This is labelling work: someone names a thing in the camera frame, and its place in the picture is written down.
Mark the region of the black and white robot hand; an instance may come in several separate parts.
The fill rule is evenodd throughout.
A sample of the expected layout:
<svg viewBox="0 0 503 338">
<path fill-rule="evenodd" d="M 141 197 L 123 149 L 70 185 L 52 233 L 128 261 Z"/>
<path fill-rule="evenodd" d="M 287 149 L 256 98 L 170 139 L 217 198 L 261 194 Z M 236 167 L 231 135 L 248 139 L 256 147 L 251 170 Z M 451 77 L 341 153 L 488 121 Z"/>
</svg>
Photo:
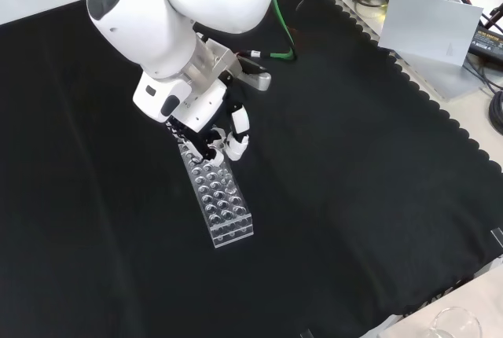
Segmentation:
<svg viewBox="0 0 503 338">
<path fill-rule="evenodd" d="M 228 72 L 209 89 L 196 92 L 185 80 L 160 82 L 145 72 L 133 95 L 134 104 L 162 123 L 197 160 L 219 166 L 238 161 L 249 143 L 250 122 L 244 105 L 230 94 Z"/>
</svg>

